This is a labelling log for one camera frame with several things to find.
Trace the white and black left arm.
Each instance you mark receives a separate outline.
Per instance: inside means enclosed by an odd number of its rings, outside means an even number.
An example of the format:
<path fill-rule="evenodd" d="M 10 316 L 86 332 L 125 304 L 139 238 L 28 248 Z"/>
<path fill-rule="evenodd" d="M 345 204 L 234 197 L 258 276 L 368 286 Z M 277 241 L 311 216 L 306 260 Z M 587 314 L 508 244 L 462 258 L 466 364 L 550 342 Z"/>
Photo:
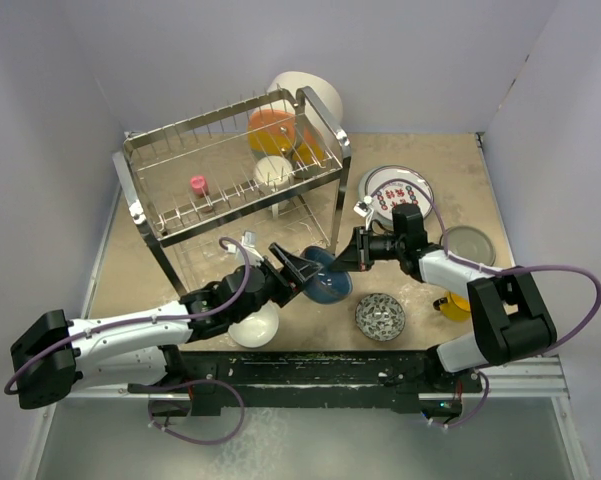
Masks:
<path fill-rule="evenodd" d="M 268 304 L 286 306 L 322 269 L 277 243 L 269 250 L 279 267 L 229 237 L 219 245 L 237 253 L 241 265 L 176 301 L 109 318 L 69 319 L 61 309 L 41 315 L 10 348 L 14 372 L 5 394 L 33 410 L 74 390 L 116 383 L 174 392 L 186 369 L 169 358 L 168 348 L 221 336 Z"/>

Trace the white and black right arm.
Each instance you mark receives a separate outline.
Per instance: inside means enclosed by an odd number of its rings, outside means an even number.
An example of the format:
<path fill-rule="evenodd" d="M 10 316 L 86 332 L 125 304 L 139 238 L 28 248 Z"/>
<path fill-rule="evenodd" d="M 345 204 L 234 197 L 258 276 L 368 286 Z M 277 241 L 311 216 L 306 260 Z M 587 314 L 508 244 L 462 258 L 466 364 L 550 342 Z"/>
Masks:
<path fill-rule="evenodd" d="M 529 273 L 496 270 L 486 273 L 454 261 L 430 242 L 420 208 L 393 208 L 393 231 L 379 235 L 356 227 L 347 247 L 329 266 L 334 272 L 368 271 L 377 261 L 399 262 L 412 279 L 441 287 L 469 302 L 471 333 L 431 349 L 426 383 L 447 391 L 460 372 L 483 365 L 502 365 L 552 346 L 557 330 Z"/>

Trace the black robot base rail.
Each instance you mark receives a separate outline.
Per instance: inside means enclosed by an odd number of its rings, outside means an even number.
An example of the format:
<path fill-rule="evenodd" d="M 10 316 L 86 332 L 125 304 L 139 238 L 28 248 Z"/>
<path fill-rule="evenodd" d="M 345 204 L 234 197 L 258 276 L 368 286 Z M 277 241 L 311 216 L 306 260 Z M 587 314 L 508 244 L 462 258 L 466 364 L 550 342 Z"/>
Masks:
<path fill-rule="evenodd" d="M 194 416 L 225 407 L 387 409 L 457 416 L 476 373 L 447 373 L 426 351 L 230 352 L 163 350 L 165 376 L 129 384 L 132 394 L 173 395 Z"/>

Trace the dark blue ceramic bowl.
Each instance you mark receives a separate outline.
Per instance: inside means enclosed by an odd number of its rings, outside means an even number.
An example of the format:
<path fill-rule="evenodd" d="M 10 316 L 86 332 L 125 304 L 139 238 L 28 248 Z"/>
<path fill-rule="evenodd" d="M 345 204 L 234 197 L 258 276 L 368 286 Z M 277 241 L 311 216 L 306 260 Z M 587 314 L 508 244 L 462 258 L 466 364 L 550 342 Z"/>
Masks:
<path fill-rule="evenodd" d="M 346 299 L 353 290 L 353 282 L 347 272 L 333 272 L 329 266 L 335 256 L 326 249 L 318 246 L 309 246 L 301 257 L 322 266 L 322 269 L 311 279 L 304 288 L 303 294 L 311 301 L 329 305 Z"/>

